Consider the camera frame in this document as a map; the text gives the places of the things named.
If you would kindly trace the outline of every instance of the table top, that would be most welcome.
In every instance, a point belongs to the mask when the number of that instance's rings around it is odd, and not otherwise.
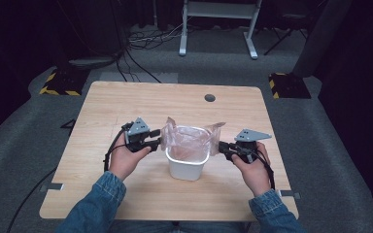
[[[205,100],[206,94],[216,97]],[[243,128],[271,134],[265,144],[274,170],[276,189],[290,190],[288,176],[257,87],[94,82],[40,210],[43,218],[66,218],[103,174],[103,159],[120,127],[141,117],[151,130],[168,117],[178,125],[203,127],[225,122],[220,140],[234,143]],[[141,160],[125,180],[126,195],[117,219],[253,221],[248,200],[253,194],[241,173],[223,154],[211,156],[198,181],[171,177],[165,152],[158,148]],[[282,197],[298,216],[293,197]]]

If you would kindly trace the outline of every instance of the black floor mat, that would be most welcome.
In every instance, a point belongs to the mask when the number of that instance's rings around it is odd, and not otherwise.
[[[269,75],[268,80],[275,99],[311,99],[310,92],[302,78],[293,74],[273,73]]]
[[[82,95],[90,70],[72,69],[68,72],[53,70],[42,87],[40,94]]]

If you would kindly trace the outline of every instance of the dark background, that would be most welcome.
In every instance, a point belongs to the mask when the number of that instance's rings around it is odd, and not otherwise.
[[[153,24],[152,1],[59,2],[69,19],[56,1],[0,0],[0,124],[29,99],[28,85],[43,71],[97,55],[87,47],[117,52],[126,42],[124,35],[117,35],[115,24],[118,28]],[[160,29],[181,23],[182,2],[156,1]],[[314,6],[317,1],[306,2]],[[265,0],[257,28],[274,26],[269,9]],[[242,22],[197,19],[191,23],[211,28]],[[353,1],[315,76],[322,81],[322,105],[373,195],[373,2]]]

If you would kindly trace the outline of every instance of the denim sleeve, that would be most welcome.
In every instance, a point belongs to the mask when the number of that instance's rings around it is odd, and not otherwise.
[[[71,210],[56,232],[107,232],[126,187],[114,174],[107,171],[92,186],[90,193]]]
[[[250,207],[261,233],[306,232],[273,189],[250,200]]]

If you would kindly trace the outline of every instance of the black cable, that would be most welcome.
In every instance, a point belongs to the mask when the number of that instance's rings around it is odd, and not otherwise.
[[[123,79],[127,82],[125,75],[122,73],[122,71],[119,68],[119,61],[118,60],[117,60],[117,68],[118,68],[118,71],[120,72],[120,74],[122,75]]]
[[[256,153],[254,153],[254,155],[259,159],[259,161],[263,163],[265,170],[268,174],[269,181],[271,182],[271,188],[275,190],[274,171],[272,170],[271,166],[268,164],[268,161],[266,160],[265,155],[259,150]]]
[[[166,32],[161,32],[161,34],[159,35],[154,35],[155,32],[157,32],[158,30],[154,30],[153,33],[151,33],[150,35],[148,36],[144,36],[144,33],[143,32],[135,32],[135,33],[131,33],[131,35],[129,36],[129,42],[141,42],[141,41],[151,41],[151,40],[154,40],[158,37],[161,37],[163,35],[166,34]],[[138,34],[138,33],[141,33],[143,36],[141,37],[136,37],[135,39],[133,40],[130,40],[132,38],[132,35],[134,34]]]
[[[50,174],[52,174],[54,171],[56,171],[56,168],[53,168],[49,173],[47,173],[38,183],[36,183],[36,185],[32,188],[32,190],[28,193],[28,195],[23,199],[22,203],[20,204],[20,206],[17,208],[17,211],[15,212],[15,215],[12,217],[12,220],[11,220],[11,223],[9,224],[8,226],[8,229],[7,229],[7,233],[11,232],[11,228],[12,226],[14,225],[14,222],[15,222],[15,219],[17,218],[17,215],[19,214],[20,212],[20,209],[22,209],[23,205],[25,204],[25,202],[28,200],[28,198],[32,195],[32,193],[35,191],[35,189],[39,186],[39,184],[41,184]]]
[[[116,146],[116,147],[112,148],[111,152],[113,152],[115,149],[118,149],[118,148],[121,148],[121,147],[126,147],[126,144],[122,144],[122,145],[119,145],[119,146]]]
[[[150,35],[148,35],[148,36],[145,36],[145,34],[144,34],[144,32],[147,32],[147,31],[141,31],[141,32],[132,32],[131,33],[131,35],[129,35],[129,42],[137,42],[137,41],[141,41],[141,40],[148,40],[148,39],[150,39],[152,36],[153,36],[153,34],[155,34],[155,32],[157,32],[158,30],[151,30],[151,34]]]
[[[131,67],[129,66],[128,62],[126,61],[126,57],[125,57],[125,53],[123,54],[123,61],[125,61],[126,65],[128,66],[128,74],[131,76],[132,78],[132,81],[135,82],[135,79],[134,79],[134,75],[135,74],[132,74],[131,73]]]
[[[136,74],[132,74],[131,76],[135,76],[136,79],[138,80],[138,83],[141,83],[141,80],[139,79],[139,77],[136,75]]]
[[[159,35],[156,35],[156,36],[153,36],[153,37],[152,37],[152,35],[150,35],[149,37],[145,37],[145,38],[134,39],[132,41],[129,40],[129,42],[131,43],[130,46],[131,46],[132,49],[135,49],[135,50],[151,50],[151,49],[154,49],[156,47],[161,46],[165,42],[169,42],[169,41],[173,40],[175,37],[178,37],[180,35],[180,32],[181,32],[181,29],[171,30],[171,31],[163,32],[163,33],[161,33]],[[143,46],[134,45],[135,43],[141,43],[141,42],[144,42],[145,44]],[[157,43],[157,45],[149,47],[149,45],[152,45],[153,43]]]
[[[109,170],[109,160],[110,160],[110,157],[111,157],[111,153],[112,153],[112,151],[115,149],[115,148],[114,148],[114,145],[115,145],[115,143],[117,142],[119,136],[120,136],[124,131],[125,131],[125,129],[124,129],[124,126],[123,126],[122,129],[120,130],[120,132],[118,133],[118,135],[115,137],[115,139],[114,139],[113,142],[111,143],[111,146],[108,148],[107,153],[105,153],[104,172],[106,172],[106,171]]]
[[[147,72],[151,77],[153,77],[158,83],[162,83],[157,77],[155,77],[153,74],[151,74],[149,71],[147,71],[146,69],[144,69],[144,67],[142,67],[140,64],[138,64],[138,62],[136,62],[134,60],[134,58],[131,56],[131,54],[129,53],[128,49],[125,48],[126,52],[128,53],[129,57],[131,58],[131,60],[139,67],[141,68],[143,71]]]
[[[118,26],[117,26],[117,16],[115,14],[115,7],[114,7],[114,5],[112,3],[112,0],[110,0],[110,6],[111,6],[112,15],[114,17],[114,26],[115,26],[115,32],[117,33],[119,47],[120,47],[121,50],[123,50],[123,48],[125,46],[123,46],[122,43],[120,42],[120,36],[119,36]]]

